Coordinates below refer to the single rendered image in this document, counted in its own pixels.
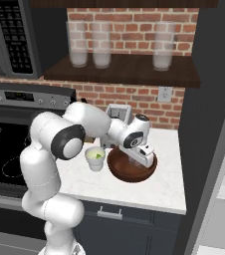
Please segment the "dark oven door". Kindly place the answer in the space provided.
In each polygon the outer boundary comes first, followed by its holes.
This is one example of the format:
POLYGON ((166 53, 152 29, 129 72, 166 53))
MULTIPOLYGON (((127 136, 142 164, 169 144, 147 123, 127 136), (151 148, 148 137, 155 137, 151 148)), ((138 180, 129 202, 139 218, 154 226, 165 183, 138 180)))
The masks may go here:
POLYGON ((26 213, 20 198, 0 196, 0 255, 38 255, 44 248, 44 221, 26 213))

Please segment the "grey stove control panel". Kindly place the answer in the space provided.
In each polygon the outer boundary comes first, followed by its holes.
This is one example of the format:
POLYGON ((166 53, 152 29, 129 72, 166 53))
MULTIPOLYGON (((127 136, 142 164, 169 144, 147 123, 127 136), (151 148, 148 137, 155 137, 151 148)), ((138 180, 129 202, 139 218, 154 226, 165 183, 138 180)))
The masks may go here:
POLYGON ((14 83, 0 83, 0 96, 3 97, 3 102, 0 102, 0 111, 45 110, 63 112, 66 109, 63 101, 69 101, 71 104, 77 100, 75 89, 14 83), (44 101, 43 105, 38 104, 39 99, 44 101), (54 107, 50 105, 51 100, 55 100, 57 103, 54 107))

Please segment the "narrow dark blue cupboard front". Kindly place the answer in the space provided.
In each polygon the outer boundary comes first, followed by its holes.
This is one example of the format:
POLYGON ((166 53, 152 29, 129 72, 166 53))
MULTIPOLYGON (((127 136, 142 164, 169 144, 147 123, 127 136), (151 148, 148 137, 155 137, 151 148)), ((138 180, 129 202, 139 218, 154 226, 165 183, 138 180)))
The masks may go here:
POLYGON ((172 255, 181 220, 180 214, 156 211, 149 255, 172 255))

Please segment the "grey microwave oven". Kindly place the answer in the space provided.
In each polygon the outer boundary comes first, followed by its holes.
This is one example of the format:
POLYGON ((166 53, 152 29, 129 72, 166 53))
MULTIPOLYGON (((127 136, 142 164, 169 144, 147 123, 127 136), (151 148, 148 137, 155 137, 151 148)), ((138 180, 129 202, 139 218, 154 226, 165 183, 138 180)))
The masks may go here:
POLYGON ((0 0, 0 77, 42 75, 29 0, 0 0))

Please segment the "silver toaster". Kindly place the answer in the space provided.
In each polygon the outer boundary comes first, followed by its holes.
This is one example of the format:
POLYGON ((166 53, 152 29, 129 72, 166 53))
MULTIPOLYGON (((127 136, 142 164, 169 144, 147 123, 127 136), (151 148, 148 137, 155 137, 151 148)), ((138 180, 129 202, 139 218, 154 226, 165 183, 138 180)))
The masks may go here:
MULTIPOLYGON (((133 119, 132 107, 129 105, 109 104, 106 109, 106 114, 111 119, 120 119, 127 125, 129 125, 133 119)), ((114 148, 118 146, 118 143, 107 134, 100 138, 100 144, 103 148, 114 148)))

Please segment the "grey fridge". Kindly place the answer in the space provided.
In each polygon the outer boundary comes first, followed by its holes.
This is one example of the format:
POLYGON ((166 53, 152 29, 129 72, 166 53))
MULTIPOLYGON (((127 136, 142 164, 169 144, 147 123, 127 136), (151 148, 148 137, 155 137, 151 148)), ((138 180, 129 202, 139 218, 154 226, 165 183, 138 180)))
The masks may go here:
POLYGON ((197 255, 225 175, 225 118, 206 177, 184 255, 197 255))

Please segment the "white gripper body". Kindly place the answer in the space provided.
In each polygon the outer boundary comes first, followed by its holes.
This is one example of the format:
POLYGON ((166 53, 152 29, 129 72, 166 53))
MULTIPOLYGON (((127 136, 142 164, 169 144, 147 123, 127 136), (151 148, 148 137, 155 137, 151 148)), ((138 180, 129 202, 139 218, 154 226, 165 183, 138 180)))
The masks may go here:
POLYGON ((143 150, 130 150, 128 155, 145 167, 151 167, 154 161, 154 153, 147 154, 143 150))

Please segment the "pale ice cube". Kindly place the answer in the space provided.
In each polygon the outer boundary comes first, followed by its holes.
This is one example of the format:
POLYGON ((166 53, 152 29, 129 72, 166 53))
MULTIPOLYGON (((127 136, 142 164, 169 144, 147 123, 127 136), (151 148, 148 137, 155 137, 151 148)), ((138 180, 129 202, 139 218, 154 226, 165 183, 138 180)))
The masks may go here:
POLYGON ((134 167, 141 167, 141 164, 131 157, 128 157, 128 162, 130 165, 133 165, 134 167))

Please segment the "dark tall cupboard panel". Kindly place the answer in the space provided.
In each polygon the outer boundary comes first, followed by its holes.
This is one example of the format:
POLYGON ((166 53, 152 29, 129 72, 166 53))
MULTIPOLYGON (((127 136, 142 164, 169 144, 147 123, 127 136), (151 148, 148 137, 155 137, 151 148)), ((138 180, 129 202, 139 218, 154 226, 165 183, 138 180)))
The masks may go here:
POLYGON ((185 91, 178 129, 186 214, 173 255, 191 255, 225 155, 225 0, 199 11, 192 60, 201 84, 185 91))

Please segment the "white glass of lemonade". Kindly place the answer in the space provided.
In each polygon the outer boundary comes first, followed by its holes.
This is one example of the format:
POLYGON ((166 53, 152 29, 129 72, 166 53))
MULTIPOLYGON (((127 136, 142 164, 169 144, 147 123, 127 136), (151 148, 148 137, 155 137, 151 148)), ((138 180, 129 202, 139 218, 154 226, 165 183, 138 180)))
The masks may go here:
POLYGON ((85 158, 90 170, 100 171, 104 166, 105 150, 100 146, 92 146, 85 151, 85 158))

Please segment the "dark blue drawer front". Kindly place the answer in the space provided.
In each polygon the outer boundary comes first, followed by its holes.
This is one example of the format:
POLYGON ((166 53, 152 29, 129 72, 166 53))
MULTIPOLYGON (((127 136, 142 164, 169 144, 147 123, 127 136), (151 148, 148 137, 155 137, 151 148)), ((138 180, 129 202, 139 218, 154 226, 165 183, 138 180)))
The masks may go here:
POLYGON ((122 221, 146 225, 153 224, 153 212, 150 210, 84 200, 83 203, 87 215, 97 216, 97 212, 101 206, 104 207, 104 211, 108 212, 118 212, 121 208, 122 221))

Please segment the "clear tall glass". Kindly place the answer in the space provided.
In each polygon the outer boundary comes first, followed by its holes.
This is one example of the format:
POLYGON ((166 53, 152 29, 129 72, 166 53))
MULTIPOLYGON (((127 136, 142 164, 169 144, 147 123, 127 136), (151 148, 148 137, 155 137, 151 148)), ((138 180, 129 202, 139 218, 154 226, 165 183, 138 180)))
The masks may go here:
POLYGON ((111 24, 96 21, 92 24, 93 61, 97 68, 105 69, 111 63, 111 24))
POLYGON ((86 28, 84 21, 68 21, 69 56, 73 67, 82 68, 88 60, 86 28))
POLYGON ((176 24, 171 21, 155 25, 152 64, 156 71, 167 71, 171 66, 175 28, 176 24))

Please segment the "dark wooden shelf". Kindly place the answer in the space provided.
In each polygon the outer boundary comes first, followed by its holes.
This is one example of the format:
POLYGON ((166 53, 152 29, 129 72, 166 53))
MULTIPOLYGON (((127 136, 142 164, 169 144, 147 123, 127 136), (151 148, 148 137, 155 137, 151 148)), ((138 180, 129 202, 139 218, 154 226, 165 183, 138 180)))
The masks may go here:
POLYGON ((72 66, 66 56, 43 74, 45 80, 105 84, 199 88, 200 78, 191 57, 173 56, 168 71, 156 71, 151 55, 113 54, 108 68, 98 69, 89 54, 83 68, 72 66))

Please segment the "brown wooden bowl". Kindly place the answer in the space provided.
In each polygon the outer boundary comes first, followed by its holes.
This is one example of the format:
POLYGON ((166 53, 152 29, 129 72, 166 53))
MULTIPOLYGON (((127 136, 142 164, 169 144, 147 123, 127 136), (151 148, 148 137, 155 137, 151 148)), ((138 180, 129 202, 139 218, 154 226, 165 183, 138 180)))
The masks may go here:
POLYGON ((108 155, 108 166, 111 173, 117 178, 125 182, 141 182, 151 177, 157 167, 157 158, 151 167, 134 167, 128 162, 128 155, 121 151, 118 147, 110 151, 108 155))

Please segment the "dark blue cupboard door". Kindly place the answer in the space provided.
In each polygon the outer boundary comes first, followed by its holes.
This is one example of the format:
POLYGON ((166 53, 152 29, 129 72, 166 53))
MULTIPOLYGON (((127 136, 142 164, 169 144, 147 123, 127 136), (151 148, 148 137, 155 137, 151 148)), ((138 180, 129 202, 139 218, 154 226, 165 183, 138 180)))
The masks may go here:
POLYGON ((148 233, 128 223, 86 219, 76 234, 86 255, 147 255, 149 251, 148 233))

